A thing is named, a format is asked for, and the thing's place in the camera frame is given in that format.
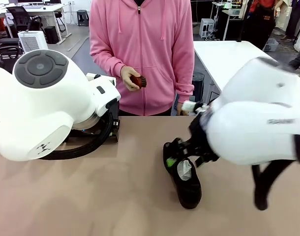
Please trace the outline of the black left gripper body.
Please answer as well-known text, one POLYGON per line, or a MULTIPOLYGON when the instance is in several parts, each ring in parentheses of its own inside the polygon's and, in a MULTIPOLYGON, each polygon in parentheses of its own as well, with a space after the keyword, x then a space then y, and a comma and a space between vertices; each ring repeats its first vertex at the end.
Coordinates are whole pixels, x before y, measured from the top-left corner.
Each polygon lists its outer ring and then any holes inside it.
POLYGON ((119 128, 120 128, 120 120, 119 118, 114 118, 111 127, 110 137, 117 138, 119 133, 119 128))

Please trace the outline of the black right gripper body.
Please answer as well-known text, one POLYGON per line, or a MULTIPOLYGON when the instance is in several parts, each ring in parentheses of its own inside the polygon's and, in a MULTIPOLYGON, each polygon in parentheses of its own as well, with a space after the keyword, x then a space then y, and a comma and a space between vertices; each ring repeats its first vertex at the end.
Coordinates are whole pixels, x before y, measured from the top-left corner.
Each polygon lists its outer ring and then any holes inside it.
POLYGON ((209 162, 215 162, 219 157, 212 151, 208 144, 206 132, 200 125, 201 114, 198 114, 194 120, 190 123, 189 131, 191 134, 188 142, 190 143, 193 156, 202 156, 205 153, 209 156, 209 162))

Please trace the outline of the person's left hand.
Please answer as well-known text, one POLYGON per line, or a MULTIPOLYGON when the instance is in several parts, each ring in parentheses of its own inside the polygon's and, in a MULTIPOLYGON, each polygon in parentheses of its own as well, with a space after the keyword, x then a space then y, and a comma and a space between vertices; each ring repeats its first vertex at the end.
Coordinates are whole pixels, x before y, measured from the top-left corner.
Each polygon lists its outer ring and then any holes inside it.
POLYGON ((177 116, 187 116, 188 111, 182 109, 183 103, 178 102, 177 104, 177 116))

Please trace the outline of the person's right hand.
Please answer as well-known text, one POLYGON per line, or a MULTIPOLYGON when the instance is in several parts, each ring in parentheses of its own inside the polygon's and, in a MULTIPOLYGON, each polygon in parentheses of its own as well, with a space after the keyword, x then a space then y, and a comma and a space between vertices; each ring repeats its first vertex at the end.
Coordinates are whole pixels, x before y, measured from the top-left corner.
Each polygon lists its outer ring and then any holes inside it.
POLYGON ((120 70, 120 76, 124 85, 129 91, 137 91, 140 89, 130 79, 131 76, 140 77, 140 74, 137 71, 135 71, 134 68, 130 66, 123 66, 120 70))

